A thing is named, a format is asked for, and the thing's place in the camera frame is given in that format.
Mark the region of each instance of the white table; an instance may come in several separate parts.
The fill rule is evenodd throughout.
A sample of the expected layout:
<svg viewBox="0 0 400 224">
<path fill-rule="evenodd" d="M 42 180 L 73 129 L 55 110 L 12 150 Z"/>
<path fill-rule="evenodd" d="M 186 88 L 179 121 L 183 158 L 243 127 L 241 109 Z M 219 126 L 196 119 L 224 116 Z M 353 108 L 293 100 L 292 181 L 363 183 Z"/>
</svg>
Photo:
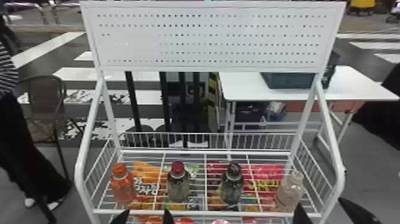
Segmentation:
<svg viewBox="0 0 400 224">
<path fill-rule="evenodd" d="M 308 89 L 270 89 L 260 73 L 256 72 L 220 72 L 219 79 L 222 90 L 220 96 L 223 95 L 227 102 L 225 132 L 233 132 L 235 124 L 238 124 L 235 123 L 237 102 L 306 101 L 309 94 Z M 330 109 L 338 102 L 353 102 L 350 108 L 344 110 L 346 116 L 343 121 L 331 111 L 334 121 L 340 125 L 337 135 L 338 142 L 344 136 L 352 116 L 364 102 L 399 100 L 399 96 L 349 66 L 336 66 L 335 74 L 325 93 L 326 100 L 330 102 Z M 322 140 L 321 131 L 322 127 L 318 131 L 318 138 Z"/>
</svg>

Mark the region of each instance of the orange juice bottle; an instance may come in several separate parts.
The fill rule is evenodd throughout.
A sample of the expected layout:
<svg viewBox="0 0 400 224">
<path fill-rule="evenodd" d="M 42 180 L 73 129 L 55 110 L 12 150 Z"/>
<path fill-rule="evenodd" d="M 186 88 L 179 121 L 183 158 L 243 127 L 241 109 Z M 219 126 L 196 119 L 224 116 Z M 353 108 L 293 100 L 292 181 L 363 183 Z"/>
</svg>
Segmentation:
<svg viewBox="0 0 400 224">
<path fill-rule="evenodd" d="M 124 163 L 116 163 L 111 168 L 110 185 L 118 204 L 129 204 L 136 198 L 133 176 Z"/>
</svg>

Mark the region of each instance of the yellow and black striped pole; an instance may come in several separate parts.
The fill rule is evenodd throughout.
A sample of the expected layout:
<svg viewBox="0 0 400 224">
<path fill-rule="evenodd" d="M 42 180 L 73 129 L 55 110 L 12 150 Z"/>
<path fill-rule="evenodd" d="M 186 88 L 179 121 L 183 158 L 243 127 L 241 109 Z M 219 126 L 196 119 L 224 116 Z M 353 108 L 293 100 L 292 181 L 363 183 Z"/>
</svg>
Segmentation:
<svg viewBox="0 0 400 224">
<path fill-rule="evenodd" d="M 208 79 L 208 112 L 215 112 L 215 106 L 217 105 L 217 94 L 218 94 L 218 73 L 210 72 Z"/>
</svg>

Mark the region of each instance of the clear plastic bottle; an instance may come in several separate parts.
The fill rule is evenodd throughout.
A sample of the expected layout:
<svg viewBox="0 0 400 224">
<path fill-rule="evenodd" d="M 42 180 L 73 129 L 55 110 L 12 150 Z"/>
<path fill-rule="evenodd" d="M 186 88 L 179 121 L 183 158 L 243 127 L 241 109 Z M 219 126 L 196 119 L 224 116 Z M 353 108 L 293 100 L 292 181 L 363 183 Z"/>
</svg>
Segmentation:
<svg viewBox="0 0 400 224">
<path fill-rule="evenodd" d="M 275 195 L 275 203 L 278 211 L 294 211 L 305 193 L 303 179 L 304 175 L 299 171 L 292 171 L 289 176 L 283 178 Z"/>
<path fill-rule="evenodd" d="M 168 199 L 181 203 L 189 198 L 189 172 L 181 161 L 175 161 L 171 165 L 171 171 L 167 178 Z"/>
<path fill-rule="evenodd" d="M 124 163 L 114 164 L 111 172 L 110 185 L 115 201 L 121 205 L 131 203 L 136 198 L 132 174 L 128 172 Z"/>
<path fill-rule="evenodd" d="M 243 191 L 244 178 L 242 168 L 237 163 L 230 163 L 222 175 L 220 198 L 227 204 L 237 204 Z"/>
</svg>

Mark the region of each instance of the perforated metal sign board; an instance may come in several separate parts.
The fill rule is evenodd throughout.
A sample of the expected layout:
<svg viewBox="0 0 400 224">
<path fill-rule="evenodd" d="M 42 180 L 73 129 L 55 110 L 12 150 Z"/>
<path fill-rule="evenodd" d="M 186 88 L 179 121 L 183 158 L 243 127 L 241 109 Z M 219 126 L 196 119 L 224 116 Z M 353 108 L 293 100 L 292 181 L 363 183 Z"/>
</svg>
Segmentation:
<svg viewBox="0 0 400 224">
<path fill-rule="evenodd" d="M 319 72 L 343 2 L 81 2 L 103 69 Z"/>
</svg>

